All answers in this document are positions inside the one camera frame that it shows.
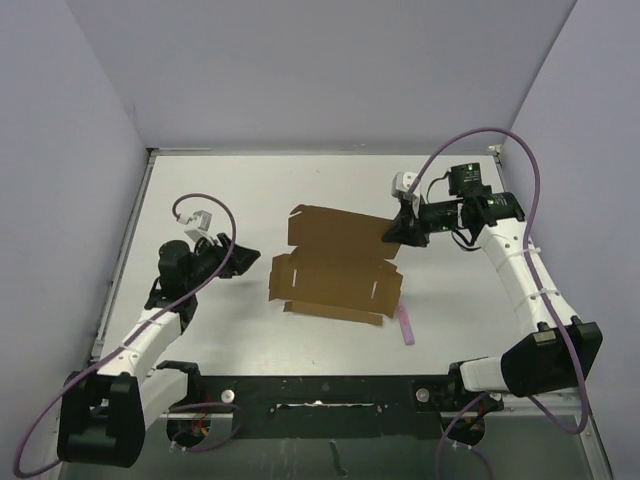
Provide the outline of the brown cardboard box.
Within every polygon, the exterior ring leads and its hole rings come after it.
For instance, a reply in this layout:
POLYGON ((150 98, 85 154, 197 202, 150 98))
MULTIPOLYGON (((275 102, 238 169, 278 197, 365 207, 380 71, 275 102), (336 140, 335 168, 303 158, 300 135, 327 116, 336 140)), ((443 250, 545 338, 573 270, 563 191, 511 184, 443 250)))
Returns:
POLYGON ((400 245, 385 243, 392 221, 313 205, 288 219, 292 251, 272 259, 269 299, 285 312, 365 323, 392 318, 403 275, 393 263, 400 245))

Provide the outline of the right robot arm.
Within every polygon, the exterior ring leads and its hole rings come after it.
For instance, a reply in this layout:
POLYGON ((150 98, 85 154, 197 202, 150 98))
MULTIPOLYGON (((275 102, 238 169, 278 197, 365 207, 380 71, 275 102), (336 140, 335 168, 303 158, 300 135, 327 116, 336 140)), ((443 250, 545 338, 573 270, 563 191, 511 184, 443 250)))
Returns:
POLYGON ((445 179, 450 200, 431 203, 414 187, 414 172, 399 172, 391 192, 400 209, 382 239, 425 247, 431 235, 470 234, 469 249, 482 250, 511 301, 523 338, 499 357, 458 363, 444 385, 446 400, 464 409, 482 391, 516 397, 578 386, 602 344, 594 322, 585 323, 557 289, 526 233, 526 218, 510 192, 494 192, 477 163, 452 167, 445 179))

